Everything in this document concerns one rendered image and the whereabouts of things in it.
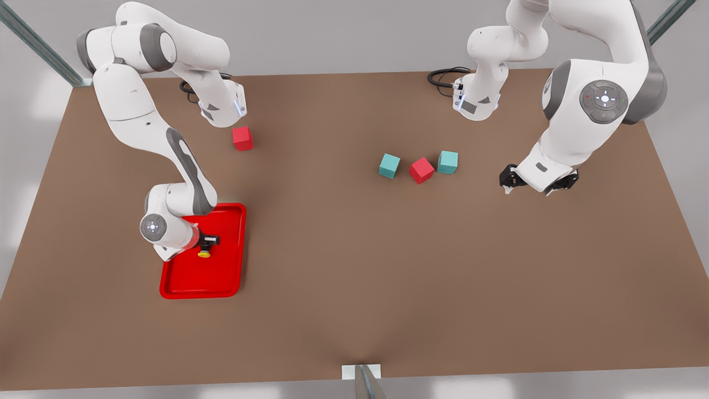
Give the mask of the red plastic tray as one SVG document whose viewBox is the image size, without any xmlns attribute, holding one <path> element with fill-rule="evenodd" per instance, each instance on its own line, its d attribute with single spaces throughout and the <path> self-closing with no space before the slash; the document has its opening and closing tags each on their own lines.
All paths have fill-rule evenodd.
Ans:
<svg viewBox="0 0 709 399">
<path fill-rule="evenodd" d="M 160 293 L 167 300 L 225 298 L 240 288 L 245 243 L 246 208 L 241 203 L 220 203 L 207 216 L 185 216 L 204 232 L 220 237 L 210 257 L 199 247 L 185 250 L 163 265 Z"/>
</svg>

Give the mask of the silver frame post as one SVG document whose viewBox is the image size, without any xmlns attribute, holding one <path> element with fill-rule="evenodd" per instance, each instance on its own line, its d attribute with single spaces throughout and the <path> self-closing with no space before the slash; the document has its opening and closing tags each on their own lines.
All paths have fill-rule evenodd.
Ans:
<svg viewBox="0 0 709 399">
<path fill-rule="evenodd" d="M 91 86 L 92 80 L 80 76 L 5 0 L 0 0 L 0 21 L 71 86 L 74 88 Z"/>
<path fill-rule="evenodd" d="M 387 394 L 379 383 L 382 378 L 382 365 L 342 365 L 341 375 L 343 380 L 354 381 L 355 399 L 387 399 Z"/>
<path fill-rule="evenodd" d="M 654 45 L 661 36 L 691 8 L 697 0 L 674 0 L 646 31 L 649 44 Z"/>
</svg>

